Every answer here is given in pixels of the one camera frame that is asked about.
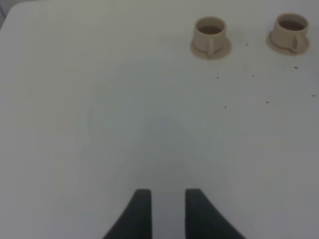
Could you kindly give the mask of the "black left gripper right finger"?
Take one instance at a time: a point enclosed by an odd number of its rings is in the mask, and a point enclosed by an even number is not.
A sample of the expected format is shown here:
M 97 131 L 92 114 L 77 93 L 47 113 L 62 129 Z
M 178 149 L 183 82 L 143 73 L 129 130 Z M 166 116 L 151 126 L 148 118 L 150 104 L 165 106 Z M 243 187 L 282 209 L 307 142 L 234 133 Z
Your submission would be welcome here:
M 185 191 L 187 239 L 244 239 L 200 189 Z

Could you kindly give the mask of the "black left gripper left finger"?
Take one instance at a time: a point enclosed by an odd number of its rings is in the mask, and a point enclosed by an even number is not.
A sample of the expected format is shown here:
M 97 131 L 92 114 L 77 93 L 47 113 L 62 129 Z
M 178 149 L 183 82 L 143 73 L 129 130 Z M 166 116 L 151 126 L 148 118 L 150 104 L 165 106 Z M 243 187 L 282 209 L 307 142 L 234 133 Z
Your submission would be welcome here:
M 103 239 L 151 239 L 152 194 L 137 189 L 127 207 Z

